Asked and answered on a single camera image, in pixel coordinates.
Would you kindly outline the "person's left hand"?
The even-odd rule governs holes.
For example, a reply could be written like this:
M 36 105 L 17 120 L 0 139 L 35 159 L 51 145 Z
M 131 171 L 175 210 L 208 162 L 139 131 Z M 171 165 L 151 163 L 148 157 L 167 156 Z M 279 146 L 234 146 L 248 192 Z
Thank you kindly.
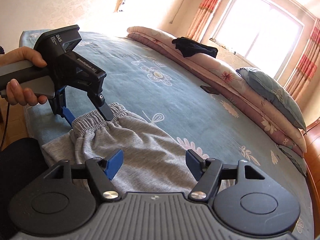
M 20 47 L 1 55 L 1 67 L 23 60 L 28 60 L 40 68 L 47 65 L 38 51 L 29 47 Z M 11 79 L 7 83 L 6 93 L 7 102 L 11 105 L 35 106 L 38 103 L 43 105 L 48 100 L 44 95 L 36 96 L 30 88 L 23 89 L 16 79 Z

